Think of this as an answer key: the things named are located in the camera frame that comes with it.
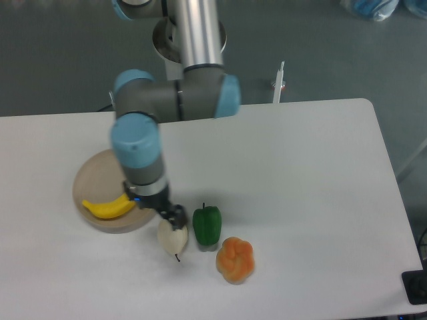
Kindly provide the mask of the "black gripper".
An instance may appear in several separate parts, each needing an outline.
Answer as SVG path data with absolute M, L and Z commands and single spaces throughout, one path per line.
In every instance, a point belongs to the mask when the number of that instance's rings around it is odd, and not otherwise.
M 131 185 L 127 181 L 123 182 L 123 190 L 130 201 L 135 201 L 140 209 L 154 209 L 158 211 L 162 219 L 166 220 L 172 229 L 183 229 L 187 225 L 187 213 L 185 207 L 178 204 L 171 204 L 169 200 L 169 185 L 161 187 L 159 191 L 147 189 L 149 186 Z

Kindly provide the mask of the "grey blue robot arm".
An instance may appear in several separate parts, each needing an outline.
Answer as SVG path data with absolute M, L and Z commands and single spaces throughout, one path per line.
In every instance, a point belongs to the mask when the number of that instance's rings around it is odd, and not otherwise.
M 154 209 L 173 229 L 187 223 L 185 209 L 169 198 L 169 183 L 159 125 L 235 115 L 240 84 L 224 70 L 220 22 L 215 1 L 114 1 L 118 16 L 129 21 L 167 17 L 176 26 L 180 79 L 157 82 L 145 71 L 117 76 L 112 99 L 115 123 L 110 139 L 125 175 L 126 195 L 142 209 Z

